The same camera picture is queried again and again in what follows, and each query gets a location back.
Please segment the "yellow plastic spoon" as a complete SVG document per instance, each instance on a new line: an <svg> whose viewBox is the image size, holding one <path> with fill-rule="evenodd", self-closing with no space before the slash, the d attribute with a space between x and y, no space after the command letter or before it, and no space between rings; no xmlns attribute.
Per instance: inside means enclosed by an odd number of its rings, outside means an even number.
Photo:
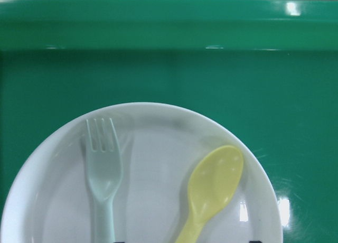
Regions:
<svg viewBox="0 0 338 243"><path fill-rule="evenodd" d="M175 242L197 242L206 224L231 202L242 178L240 148L220 146L194 167L185 185L183 224Z"/></svg>

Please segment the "white round plate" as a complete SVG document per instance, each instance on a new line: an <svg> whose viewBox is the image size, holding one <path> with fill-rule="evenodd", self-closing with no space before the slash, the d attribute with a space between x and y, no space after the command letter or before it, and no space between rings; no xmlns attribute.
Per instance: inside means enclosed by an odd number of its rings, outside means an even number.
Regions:
<svg viewBox="0 0 338 243"><path fill-rule="evenodd" d="M9 191L1 242L92 242L92 197L85 177L85 121L113 120L123 181L113 204L116 240L174 242L183 224L185 185L194 167L222 146L245 164L227 207L199 242L282 242L277 199L253 153L231 132L193 111L157 103L114 105L59 128L29 156Z"/></svg>

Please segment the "pale grey plastic fork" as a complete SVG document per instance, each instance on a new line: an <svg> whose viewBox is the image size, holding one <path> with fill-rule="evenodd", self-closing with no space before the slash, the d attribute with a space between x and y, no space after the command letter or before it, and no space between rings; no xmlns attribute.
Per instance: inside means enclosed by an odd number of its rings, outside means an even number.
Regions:
<svg viewBox="0 0 338 243"><path fill-rule="evenodd" d="M86 177L93 199L93 241L115 242L113 202L123 164L111 118L86 119Z"/></svg>

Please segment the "green plastic tray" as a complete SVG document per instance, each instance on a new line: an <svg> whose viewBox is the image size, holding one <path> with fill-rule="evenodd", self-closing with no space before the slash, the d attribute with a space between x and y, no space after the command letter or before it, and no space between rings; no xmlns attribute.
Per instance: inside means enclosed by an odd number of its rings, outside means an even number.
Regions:
<svg viewBox="0 0 338 243"><path fill-rule="evenodd" d="M337 242L337 1L1 0L1 200L48 134L153 101L200 112L290 201L284 242Z"/></svg>

